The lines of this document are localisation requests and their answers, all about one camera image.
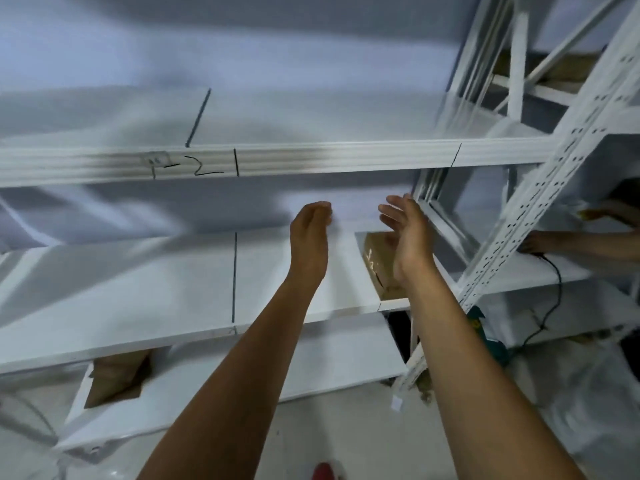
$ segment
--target metal frame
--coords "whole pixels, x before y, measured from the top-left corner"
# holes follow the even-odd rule
[[[606,0],[578,29],[553,51],[537,68],[536,77],[559,60],[589,28],[594,26],[620,0]],[[609,132],[609,124],[624,110],[640,89],[640,0],[629,12],[606,51],[584,83],[573,103],[558,123],[555,134],[560,144],[548,161],[540,165],[520,184],[505,204],[490,238],[481,246],[458,281],[458,302],[468,312],[482,296],[486,286],[516,252],[525,236],[549,208],[564,185],[585,158]],[[417,189],[428,188],[437,195],[437,182],[420,181]],[[422,200],[424,208],[428,202]],[[394,384],[402,394],[414,384],[426,368],[422,348],[413,352],[407,373]]]

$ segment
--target black cable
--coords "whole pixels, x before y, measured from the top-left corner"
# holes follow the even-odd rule
[[[547,261],[551,266],[554,267],[554,269],[556,270],[556,274],[558,276],[558,298],[556,301],[556,304],[554,306],[551,307],[551,309],[545,314],[545,316],[542,318],[542,322],[540,322],[540,328],[538,330],[536,330],[535,332],[533,332],[530,336],[528,336],[524,342],[522,343],[522,345],[520,346],[520,348],[523,348],[525,345],[527,345],[527,342],[530,341],[533,337],[535,337],[536,335],[538,335],[539,333],[541,333],[543,330],[546,330],[547,327],[545,326],[547,324],[547,320],[549,318],[549,316],[551,316],[551,314],[553,312],[556,311],[556,309],[558,308],[558,306],[560,306],[560,303],[562,303],[562,275],[560,274],[560,270],[557,268],[557,266],[555,264],[553,264],[553,262],[551,262],[551,260],[549,258],[547,258],[544,254],[540,253],[540,254],[535,254],[536,257],[540,258],[540,259],[544,259],[545,261]]]

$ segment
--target hand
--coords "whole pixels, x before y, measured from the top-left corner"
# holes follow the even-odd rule
[[[326,227],[331,224],[331,202],[306,204],[291,226],[291,267],[289,278],[308,285],[314,292],[326,274],[329,245]]]
[[[424,273],[438,272],[433,260],[433,229],[411,195],[389,195],[387,202],[391,205],[378,206],[380,220],[395,231],[394,277],[407,288]]]
[[[533,230],[524,239],[518,251],[524,254],[552,253],[560,250],[563,233]]]

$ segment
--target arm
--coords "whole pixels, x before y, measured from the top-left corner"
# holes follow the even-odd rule
[[[431,227],[409,196],[388,197],[394,275],[407,290],[442,423],[461,479],[583,479],[469,325],[433,261]]]
[[[291,268],[276,294],[178,416],[139,480],[252,479],[311,298],[328,259],[327,202],[291,224]]]
[[[640,232],[586,233],[531,231],[523,253],[581,253],[620,261],[640,262]]]

